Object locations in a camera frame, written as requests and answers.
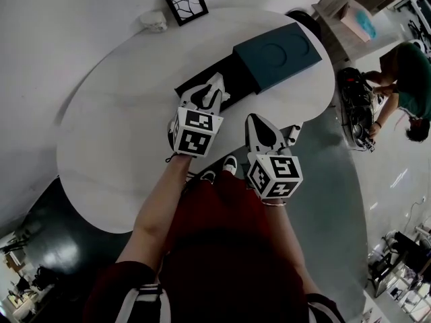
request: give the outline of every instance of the green t-shirt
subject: green t-shirt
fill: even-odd
[[[414,44],[399,47],[397,91],[399,107],[418,118],[431,120],[431,65]]]

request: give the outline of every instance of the dark teal box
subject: dark teal box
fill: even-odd
[[[298,23],[268,31],[234,46],[254,77],[255,93],[313,66],[322,58]]]

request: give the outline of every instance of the picture frame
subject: picture frame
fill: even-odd
[[[204,0],[166,0],[179,26],[208,13]]]

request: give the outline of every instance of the black chair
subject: black chair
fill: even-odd
[[[295,19],[297,22],[301,23],[303,26],[309,29],[317,37],[318,40],[322,40],[321,26],[318,22],[312,19],[309,14],[297,9],[286,13],[286,16]]]

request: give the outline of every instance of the black and white striped sleeve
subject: black and white striped sleeve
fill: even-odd
[[[321,294],[307,294],[310,323],[345,323],[337,304]]]

